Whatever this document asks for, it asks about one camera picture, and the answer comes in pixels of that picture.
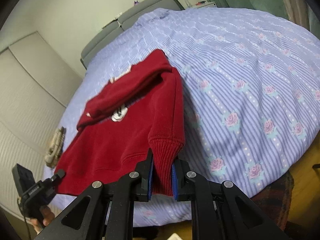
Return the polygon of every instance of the bottle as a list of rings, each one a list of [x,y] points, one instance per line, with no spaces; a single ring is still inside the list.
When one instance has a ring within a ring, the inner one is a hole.
[[[192,7],[191,3],[189,3],[188,0],[184,0],[184,1],[186,2],[186,5],[187,5],[188,8],[191,8],[191,7]]]

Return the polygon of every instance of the plaid fabric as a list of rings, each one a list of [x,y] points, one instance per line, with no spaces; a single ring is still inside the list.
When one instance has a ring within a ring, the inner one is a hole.
[[[282,230],[287,224],[293,185],[293,178],[287,171],[251,198]]]

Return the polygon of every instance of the white wall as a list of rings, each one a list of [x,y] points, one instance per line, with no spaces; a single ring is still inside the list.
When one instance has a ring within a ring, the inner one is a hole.
[[[0,32],[0,50],[37,30],[81,76],[84,46],[134,0],[21,0]],[[200,0],[189,0],[192,4]]]

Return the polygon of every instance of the red sweatshirt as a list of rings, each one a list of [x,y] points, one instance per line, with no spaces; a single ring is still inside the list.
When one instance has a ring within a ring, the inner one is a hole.
[[[112,121],[123,104],[128,112],[120,122]],[[179,72],[156,49],[87,102],[77,129],[56,167],[66,172],[57,193],[79,195],[96,180],[117,181],[151,148],[153,193],[172,195],[171,165],[185,143]]]

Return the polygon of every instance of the white wardrobe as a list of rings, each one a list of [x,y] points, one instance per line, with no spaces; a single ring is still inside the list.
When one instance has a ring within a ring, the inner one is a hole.
[[[81,82],[38,33],[0,54],[0,206],[20,219],[11,169],[19,163],[42,179],[49,142]]]

